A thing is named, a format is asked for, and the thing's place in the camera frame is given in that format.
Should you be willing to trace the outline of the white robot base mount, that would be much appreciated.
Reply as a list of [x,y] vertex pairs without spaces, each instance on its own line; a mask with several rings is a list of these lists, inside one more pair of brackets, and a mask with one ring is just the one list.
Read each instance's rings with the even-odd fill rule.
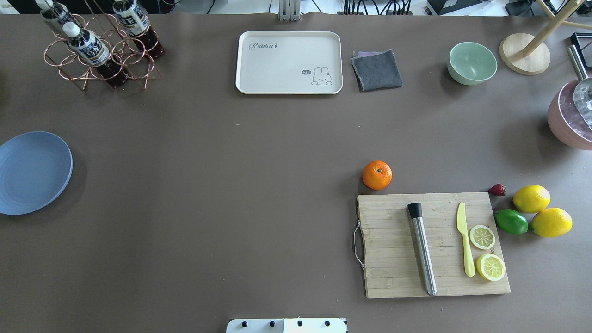
[[227,333],[346,333],[342,318],[263,318],[230,320]]

